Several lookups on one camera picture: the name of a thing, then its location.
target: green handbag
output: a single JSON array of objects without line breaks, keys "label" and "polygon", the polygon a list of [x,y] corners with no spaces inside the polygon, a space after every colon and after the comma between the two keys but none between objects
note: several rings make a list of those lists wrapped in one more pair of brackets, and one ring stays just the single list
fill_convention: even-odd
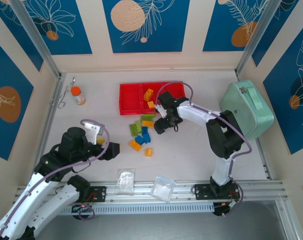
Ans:
[{"label": "green handbag", "polygon": [[233,113],[248,140],[258,138],[274,122],[271,109],[250,80],[231,83],[220,102],[220,108]]}]

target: yellow building block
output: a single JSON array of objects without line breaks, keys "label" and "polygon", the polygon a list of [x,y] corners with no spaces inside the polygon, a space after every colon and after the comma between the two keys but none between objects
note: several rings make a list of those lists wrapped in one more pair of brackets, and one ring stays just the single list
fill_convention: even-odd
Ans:
[{"label": "yellow building block", "polygon": [[98,144],[102,145],[102,144],[105,143],[105,139],[100,138],[100,137],[97,137],[96,142],[97,142]]},{"label": "yellow building block", "polygon": [[152,148],[147,148],[145,150],[145,156],[146,157],[151,157],[153,155],[153,149]]},{"label": "yellow building block", "polygon": [[154,90],[151,90],[150,88],[147,90],[147,92],[143,95],[143,99],[146,102],[149,102],[154,95]]},{"label": "yellow building block", "polygon": [[131,140],[129,143],[129,146],[131,146],[133,149],[135,149],[137,152],[142,148],[142,145],[139,145],[134,140]]},{"label": "yellow building block", "polygon": [[149,102],[147,102],[147,104],[148,104],[148,107],[149,107],[150,109],[153,109],[153,108],[155,107],[153,101],[149,101]]},{"label": "yellow building block", "polygon": [[141,126],[142,127],[153,128],[154,127],[154,122],[153,121],[142,121]]}]

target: green building block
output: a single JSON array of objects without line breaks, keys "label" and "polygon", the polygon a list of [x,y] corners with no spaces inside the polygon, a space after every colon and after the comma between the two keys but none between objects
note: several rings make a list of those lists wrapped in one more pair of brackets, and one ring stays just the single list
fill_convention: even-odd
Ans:
[{"label": "green building block", "polygon": [[140,121],[153,121],[154,117],[156,117],[155,113],[148,113],[141,116]]},{"label": "green building block", "polygon": [[136,125],[136,129],[137,129],[137,133],[141,134],[142,133],[141,122],[140,121],[135,121],[135,125]]},{"label": "green building block", "polygon": [[130,128],[131,136],[133,136],[133,137],[138,136],[136,123],[130,124],[129,128]]}]

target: robotic arm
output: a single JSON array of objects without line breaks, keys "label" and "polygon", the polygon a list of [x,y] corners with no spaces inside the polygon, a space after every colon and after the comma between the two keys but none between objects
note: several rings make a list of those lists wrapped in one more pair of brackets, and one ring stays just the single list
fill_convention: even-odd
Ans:
[{"label": "robotic arm", "polygon": [[[72,176],[67,185],[50,201],[40,207],[44,198],[57,187],[63,177],[73,171],[66,168],[48,177],[41,182],[31,193],[31,188],[47,174],[77,162],[86,162],[91,157],[100,155],[104,148],[96,144],[97,135],[102,134],[100,126],[86,122],[85,128],[89,129],[86,136],[85,130],[71,127],[62,135],[60,144],[53,146],[49,153],[40,158],[26,189],[12,206],[9,212],[0,220],[1,240],[31,240],[38,236],[40,231],[58,215],[63,208],[76,202],[84,202],[90,195],[90,183],[79,175]],[[106,152],[100,160],[110,160],[120,153],[120,145],[110,142]],[[5,225],[9,215],[13,212],[22,198],[28,197]]]},{"label": "robotic arm", "polygon": [[188,98],[175,99],[168,91],[160,95],[158,100],[160,105],[156,104],[155,108],[162,117],[154,124],[158,134],[164,133],[168,128],[174,128],[177,132],[178,124],[184,119],[207,128],[210,147],[216,155],[216,165],[214,173],[210,177],[210,189],[204,189],[202,196],[200,194],[197,195],[199,199],[226,199],[229,191],[237,188],[230,178],[233,164],[232,156],[241,149],[244,141],[234,130],[214,115],[220,116],[241,133],[233,113],[206,109],[204,111],[202,107],[191,103]]}]

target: clear plastic bag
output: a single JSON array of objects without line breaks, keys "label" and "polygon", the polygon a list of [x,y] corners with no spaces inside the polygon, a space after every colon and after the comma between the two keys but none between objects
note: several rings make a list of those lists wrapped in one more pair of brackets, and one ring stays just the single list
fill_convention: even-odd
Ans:
[{"label": "clear plastic bag", "polygon": [[115,194],[134,195],[135,169],[120,169],[117,175]]},{"label": "clear plastic bag", "polygon": [[175,185],[175,181],[167,177],[157,175],[150,191],[150,195],[159,200],[169,203],[171,201]]}]

